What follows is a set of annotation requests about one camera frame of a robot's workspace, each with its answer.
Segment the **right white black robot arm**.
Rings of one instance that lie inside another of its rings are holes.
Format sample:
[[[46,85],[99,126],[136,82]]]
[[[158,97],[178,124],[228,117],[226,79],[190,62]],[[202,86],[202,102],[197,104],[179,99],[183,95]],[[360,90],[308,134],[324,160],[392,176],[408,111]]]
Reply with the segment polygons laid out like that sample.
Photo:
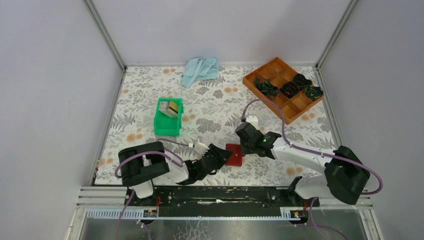
[[[312,198],[334,197],[356,205],[370,172],[361,167],[361,161],[345,146],[338,149],[321,150],[299,143],[287,143],[279,133],[263,134],[252,124],[243,122],[235,133],[240,138],[241,152],[260,157],[288,161],[319,173],[314,177],[296,177],[289,185],[287,201],[293,206],[301,205]]]

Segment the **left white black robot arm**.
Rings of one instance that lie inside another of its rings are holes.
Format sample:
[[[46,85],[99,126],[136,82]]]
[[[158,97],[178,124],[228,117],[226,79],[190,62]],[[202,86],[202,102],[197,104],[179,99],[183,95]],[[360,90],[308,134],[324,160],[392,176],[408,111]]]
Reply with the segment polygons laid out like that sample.
[[[200,159],[183,160],[165,148],[162,139],[142,145],[128,147],[118,152],[119,164],[114,171],[122,185],[135,191],[136,199],[144,206],[155,200],[153,179],[165,176],[177,185],[187,186],[214,175],[234,155],[214,144],[206,145],[201,140],[182,145],[193,148]]]

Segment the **red leather card holder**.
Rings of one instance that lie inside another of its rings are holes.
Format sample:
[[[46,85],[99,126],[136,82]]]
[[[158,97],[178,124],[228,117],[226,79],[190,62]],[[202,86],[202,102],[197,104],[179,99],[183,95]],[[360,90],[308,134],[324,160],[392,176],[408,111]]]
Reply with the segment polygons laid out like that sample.
[[[225,163],[226,166],[241,167],[243,165],[243,157],[245,156],[241,152],[241,145],[234,143],[227,143],[225,146],[227,151],[233,152],[232,156]]]

